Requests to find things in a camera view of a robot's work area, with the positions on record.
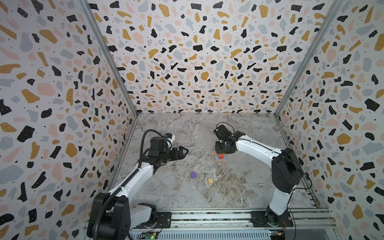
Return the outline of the purple cube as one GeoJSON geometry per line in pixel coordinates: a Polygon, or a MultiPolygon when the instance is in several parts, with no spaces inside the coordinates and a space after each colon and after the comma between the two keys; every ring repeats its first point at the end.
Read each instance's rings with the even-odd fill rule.
{"type": "Polygon", "coordinates": [[[197,174],[195,172],[192,172],[190,175],[192,179],[195,179],[197,177],[197,174]]]}

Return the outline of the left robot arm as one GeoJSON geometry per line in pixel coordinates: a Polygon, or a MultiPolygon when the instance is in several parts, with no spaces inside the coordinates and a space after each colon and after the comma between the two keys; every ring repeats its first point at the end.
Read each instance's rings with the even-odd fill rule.
{"type": "Polygon", "coordinates": [[[140,156],[134,170],[120,184],[107,193],[99,193],[93,200],[87,236],[93,240],[125,240],[136,227],[153,229],[158,225],[157,207],[131,201],[144,183],[168,162],[183,160],[189,150],[175,147],[175,136],[151,139],[151,146],[140,156]]]}

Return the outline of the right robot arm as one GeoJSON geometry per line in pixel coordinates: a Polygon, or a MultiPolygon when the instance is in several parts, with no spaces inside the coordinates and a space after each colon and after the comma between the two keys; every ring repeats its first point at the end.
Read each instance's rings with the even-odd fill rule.
{"type": "Polygon", "coordinates": [[[290,148],[278,149],[262,144],[240,131],[232,133],[221,123],[217,124],[214,134],[218,138],[215,143],[216,154],[243,152],[262,161],[271,170],[275,187],[272,200],[264,216],[256,217],[253,223],[272,227],[287,224],[289,202],[305,175],[295,152],[290,148]]]}

